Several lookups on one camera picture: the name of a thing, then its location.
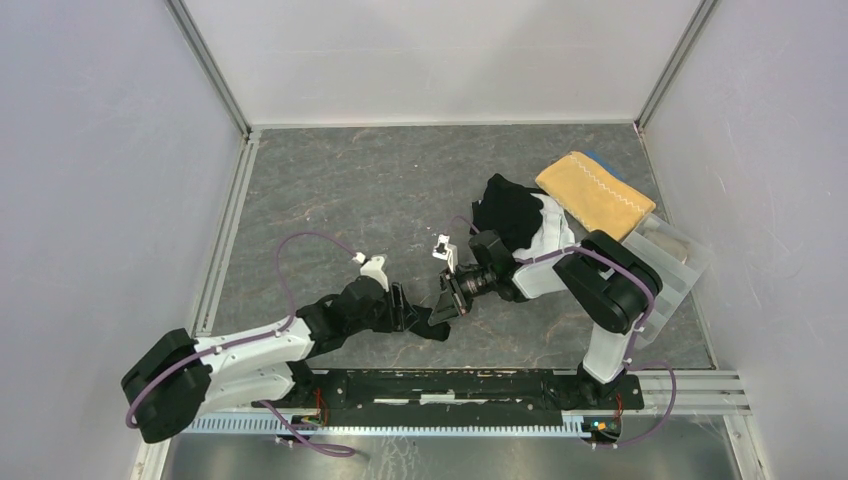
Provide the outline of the black underwear beige waistband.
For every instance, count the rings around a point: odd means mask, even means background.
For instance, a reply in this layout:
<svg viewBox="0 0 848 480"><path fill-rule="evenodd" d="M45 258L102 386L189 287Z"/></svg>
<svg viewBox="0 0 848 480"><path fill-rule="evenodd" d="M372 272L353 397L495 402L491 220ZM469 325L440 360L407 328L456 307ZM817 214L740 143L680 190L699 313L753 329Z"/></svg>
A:
<svg viewBox="0 0 848 480"><path fill-rule="evenodd" d="M414 305L418 312L418 321L408 330L404 332L413 333L423 339L433 340L438 342L446 341L451 333L451 326L447 323L439 323L431 325L429 319L432 314L430 308Z"/></svg>

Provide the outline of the clear plastic organizer box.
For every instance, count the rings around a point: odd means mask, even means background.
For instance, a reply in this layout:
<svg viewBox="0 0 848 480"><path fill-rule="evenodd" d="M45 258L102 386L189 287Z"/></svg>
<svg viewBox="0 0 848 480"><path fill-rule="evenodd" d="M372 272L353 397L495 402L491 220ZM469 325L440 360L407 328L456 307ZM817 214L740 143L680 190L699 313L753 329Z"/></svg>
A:
<svg viewBox="0 0 848 480"><path fill-rule="evenodd" d="M654 214L645 216L622 244L652 267L663 282L654 310L635 341L635 347L643 349L655 341L714 255Z"/></svg>

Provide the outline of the white underwear black waistband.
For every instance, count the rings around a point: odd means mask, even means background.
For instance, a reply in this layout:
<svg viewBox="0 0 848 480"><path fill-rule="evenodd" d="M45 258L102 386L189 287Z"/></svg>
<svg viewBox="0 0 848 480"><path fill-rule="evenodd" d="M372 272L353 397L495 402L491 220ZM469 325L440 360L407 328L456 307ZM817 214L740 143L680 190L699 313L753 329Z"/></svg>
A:
<svg viewBox="0 0 848 480"><path fill-rule="evenodd" d="M548 195L532 193L532 196L542 202L542 223L532 237L531 246L513 252L513 257L518 260L541 257L575 243L575 234L568 225L565 210Z"/></svg>

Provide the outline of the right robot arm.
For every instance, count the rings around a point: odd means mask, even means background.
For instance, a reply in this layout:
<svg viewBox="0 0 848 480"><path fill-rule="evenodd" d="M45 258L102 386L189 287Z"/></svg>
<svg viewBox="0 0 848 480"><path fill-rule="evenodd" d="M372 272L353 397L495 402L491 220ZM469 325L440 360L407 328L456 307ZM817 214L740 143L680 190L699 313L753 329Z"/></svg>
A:
<svg viewBox="0 0 848 480"><path fill-rule="evenodd" d="M440 274L440 296L429 324L440 326L468 314L474 299L490 292L522 303L567 291L594 323L578 367L578 396L591 408L612 401L631 362L633 334L663 290L660 275L602 230L529 259L515 257L493 230L472 236L468 246L474 263L458 264L450 258L455 247L448 238L438 241L433 255L448 266Z"/></svg>

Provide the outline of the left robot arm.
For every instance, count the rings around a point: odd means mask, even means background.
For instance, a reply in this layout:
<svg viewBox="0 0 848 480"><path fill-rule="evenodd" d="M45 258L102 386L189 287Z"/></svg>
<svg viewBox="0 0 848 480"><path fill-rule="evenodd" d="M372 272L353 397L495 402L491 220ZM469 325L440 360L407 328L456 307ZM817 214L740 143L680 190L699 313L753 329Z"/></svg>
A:
<svg viewBox="0 0 848 480"><path fill-rule="evenodd" d="M212 340L171 330L120 382L129 404L125 423L154 444L207 413L260 401L302 407L315 390L309 359L365 331L421 332L430 315L407 299L401 284L383 287L360 276L340 293L264 327Z"/></svg>

